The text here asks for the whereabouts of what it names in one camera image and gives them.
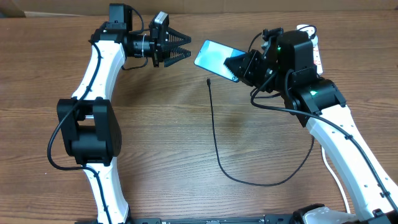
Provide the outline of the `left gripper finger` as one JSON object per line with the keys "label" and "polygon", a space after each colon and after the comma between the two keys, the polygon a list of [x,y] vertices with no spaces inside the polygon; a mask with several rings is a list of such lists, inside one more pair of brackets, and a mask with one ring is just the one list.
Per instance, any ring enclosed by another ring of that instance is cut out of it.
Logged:
{"label": "left gripper finger", "polygon": [[169,67],[191,56],[191,51],[177,47],[164,53],[164,67]]}
{"label": "left gripper finger", "polygon": [[168,43],[173,47],[179,47],[181,45],[189,44],[192,39],[183,33],[180,33],[172,28],[168,28]]}

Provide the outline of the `blue Galaxy smartphone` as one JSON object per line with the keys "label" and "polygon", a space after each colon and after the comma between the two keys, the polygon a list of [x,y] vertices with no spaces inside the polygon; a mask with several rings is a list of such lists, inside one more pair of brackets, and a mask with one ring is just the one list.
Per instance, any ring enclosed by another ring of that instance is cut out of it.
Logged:
{"label": "blue Galaxy smartphone", "polygon": [[211,73],[237,83],[239,79],[227,68],[224,61],[230,57],[245,54],[242,50],[234,49],[227,45],[212,40],[205,40],[194,64]]}

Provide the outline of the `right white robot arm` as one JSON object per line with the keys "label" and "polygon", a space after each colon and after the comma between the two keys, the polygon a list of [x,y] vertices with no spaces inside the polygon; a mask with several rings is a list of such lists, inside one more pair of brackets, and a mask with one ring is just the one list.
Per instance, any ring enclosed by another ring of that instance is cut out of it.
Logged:
{"label": "right white robot arm", "polygon": [[262,38],[261,50],[231,55],[224,65],[256,92],[280,93],[282,111],[295,115],[328,153],[352,199],[353,222],[396,223],[397,184],[359,133],[336,84],[321,76],[316,28],[264,30]]}

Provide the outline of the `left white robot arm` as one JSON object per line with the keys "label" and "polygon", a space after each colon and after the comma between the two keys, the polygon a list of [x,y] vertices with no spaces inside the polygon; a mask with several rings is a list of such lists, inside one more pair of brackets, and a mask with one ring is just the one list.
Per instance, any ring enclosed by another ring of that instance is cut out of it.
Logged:
{"label": "left white robot arm", "polygon": [[94,223],[132,223],[118,174],[122,134],[111,105],[114,86],[127,58],[151,60],[169,67],[188,58],[184,49],[192,39],[169,26],[169,15],[158,12],[148,28],[133,29],[138,11],[123,3],[109,5],[109,19],[91,35],[91,58],[85,75],[70,98],[57,103],[66,153],[74,157],[73,170],[82,170],[98,209]]}

